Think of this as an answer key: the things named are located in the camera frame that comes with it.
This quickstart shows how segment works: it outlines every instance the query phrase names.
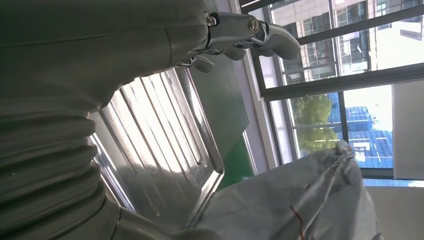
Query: metal tray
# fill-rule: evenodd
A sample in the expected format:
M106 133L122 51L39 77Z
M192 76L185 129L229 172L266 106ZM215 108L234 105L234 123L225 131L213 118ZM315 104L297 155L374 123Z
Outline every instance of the metal tray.
M136 78L90 118L94 160L116 201L168 231L196 224L224 165L190 72Z

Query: bolt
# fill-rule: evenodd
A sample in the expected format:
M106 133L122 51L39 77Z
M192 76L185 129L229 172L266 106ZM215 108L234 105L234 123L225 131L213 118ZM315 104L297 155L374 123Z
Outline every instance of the bolt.
M206 22L209 27L217 25L217 19L213 16L209 16L208 18L206 18Z
M248 26L250 31L256 33L259 29L259 22L258 22L258 20L256 20L256 18L252 17L247 22L247 26Z

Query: window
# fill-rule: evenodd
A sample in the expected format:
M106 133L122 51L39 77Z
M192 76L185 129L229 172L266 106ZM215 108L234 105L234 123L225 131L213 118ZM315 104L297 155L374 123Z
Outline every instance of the window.
M256 75L279 79L274 84L265 81L260 93L267 104L286 106L284 117L273 116L273 113L269 117L285 118L285 127L278 129L277 137L280 149L286 153L291 149L293 160L345 139L363 172L373 178L381 176L380 173L384 173L384 178L393 178L390 84L404 79L398 77L400 73L406 75L410 69L421 73L424 69L423 17L403 11L423 2L351 3L331 0L326 5L321 1L299 0L262 9L264 16L269 14L269 21L283 25L299 39L301 50L292 60L260 58L262 70ZM390 22L389 17L383 17L380 26L370 21L393 13L404 19ZM266 61L273 64L272 74ZM408 76L422 76L413 72Z

